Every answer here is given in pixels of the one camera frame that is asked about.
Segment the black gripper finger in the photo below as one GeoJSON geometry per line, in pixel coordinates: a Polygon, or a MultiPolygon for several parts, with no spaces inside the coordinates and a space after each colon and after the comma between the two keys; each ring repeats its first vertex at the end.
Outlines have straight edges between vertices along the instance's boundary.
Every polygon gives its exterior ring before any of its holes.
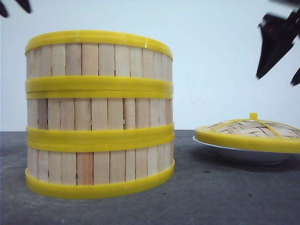
{"type": "Polygon", "coordinates": [[[9,13],[8,13],[5,5],[2,3],[2,1],[0,1],[0,15],[4,18],[9,17],[9,13]]]}
{"type": "Polygon", "coordinates": [[[31,6],[29,0],[15,0],[18,5],[28,14],[31,14],[31,6]]]}
{"type": "Polygon", "coordinates": [[[297,70],[297,72],[293,76],[290,84],[293,85],[293,86],[296,86],[296,85],[300,84],[300,68],[297,70]]]}
{"type": "Polygon", "coordinates": [[[259,27],[262,49],[256,77],[261,79],[293,47],[294,39],[300,35],[300,14],[291,13],[287,18],[266,14],[259,27]]]}

